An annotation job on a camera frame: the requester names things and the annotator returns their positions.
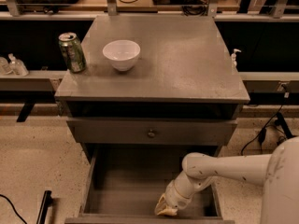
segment white bottle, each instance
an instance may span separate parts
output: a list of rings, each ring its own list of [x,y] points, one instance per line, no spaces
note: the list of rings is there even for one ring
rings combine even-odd
[[[9,66],[15,75],[24,77],[29,74],[26,66],[24,65],[24,63],[21,60],[16,59],[12,53],[9,54],[8,57],[10,59]]]
[[[236,65],[237,65],[237,63],[236,63],[236,53],[237,52],[242,52],[241,50],[239,50],[239,49],[234,49],[234,52],[233,52],[233,54],[231,55],[231,58],[232,58],[232,62],[233,62],[233,64],[234,64],[234,66],[236,67]]]
[[[0,74],[8,75],[12,73],[12,69],[10,68],[7,59],[4,57],[0,57]]]

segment table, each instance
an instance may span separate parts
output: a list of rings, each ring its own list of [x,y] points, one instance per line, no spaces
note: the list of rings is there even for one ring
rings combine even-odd
[[[126,73],[114,70],[102,54],[116,39],[141,47],[137,64]],[[165,174],[179,172],[179,160],[190,151],[217,155],[249,101],[247,91],[209,17],[102,15],[82,47],[88,69],[67,72],[55,94],[91,162],[80,219],[65,223],[158,221],[150,210],[171,178]],[[213,221],[221,218],[212,193],[194,202],[196,221],[208,216],[207,209]],[[179,222],[195,223],[185,218],[190,214]]]

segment metal frame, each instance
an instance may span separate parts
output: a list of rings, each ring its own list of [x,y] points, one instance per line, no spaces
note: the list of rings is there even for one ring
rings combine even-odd
[[[30,71],[26,77],[0,76],[0,91],[55,91],[53,80],[61,80],[65,71]]]
[[[21,12],[17,5],[16,0],[7,0],[7,8],[11,16],[20,16]]]
[[[215,21],[267,21],[267,22],[299,22],[298,15],[283,15],[279,19],[267,15],[250,15],[250,14],[217,14]]]
[[[283,15],[284,10],[287,6],[287,2],[288,0],[277,0],[277,4],[272,11],[273,18],[280,18]]]
[[[287,6],[287,2],[288,0],[277,0],[277,3],[275,5],[275,7],[272,10],[271,15],[269,15],[269,18],[275,18],[275,19],[281,19],[284,17],[284,10]],[[7,7],[9,10],[9,15],[10,17],[23,17],[25,15],[21,14],[21,7],[18,6],[16,0],[7,0]],[[218,0],[209,0],[209,5],[208,5],[208,11],[207,11],[207,15],[211,16],[211,17],[218,17],[219,14],[217,14],[217,9],[218,9]],[[115,16],[118,15],[118,6],[117,6],[117,0],[107,0],[107,13],[109,16]],[[60,12],[59,15],[55,16],[55,17],[62,17],[64,16],[65,12]],[[80,13],[72,13],[73,17],[84,17],[84,12],[80,12]],[[41,17],[50,17],[52,19],[52,17],[54,16],[49,16],[49,15],[34,15],[34,17],[37,19],[41,19]],[[246,14],[243,18],[238,17],[239,19],[252,19],[252,17],[257,17],[256,19],[263,19],[263,16],[252,16],[252,14]]]
[[[240,72],[239,74],[248,92],[299,93],[299,73]],[[281,82],[288,83],[286,91],[278,88]]]

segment white bowl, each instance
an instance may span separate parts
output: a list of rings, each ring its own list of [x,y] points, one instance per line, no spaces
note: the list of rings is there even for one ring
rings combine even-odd
[[[130,40],[112,41],[105,45],[103,54],[110,64],[119,71],[130,70],[138,60],[139,45]]]

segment wall outlet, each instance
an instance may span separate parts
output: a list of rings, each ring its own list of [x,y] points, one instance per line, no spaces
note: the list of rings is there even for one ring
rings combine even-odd
[[[280,81],[278,83],[277,91],[287,91],[290,81]]]

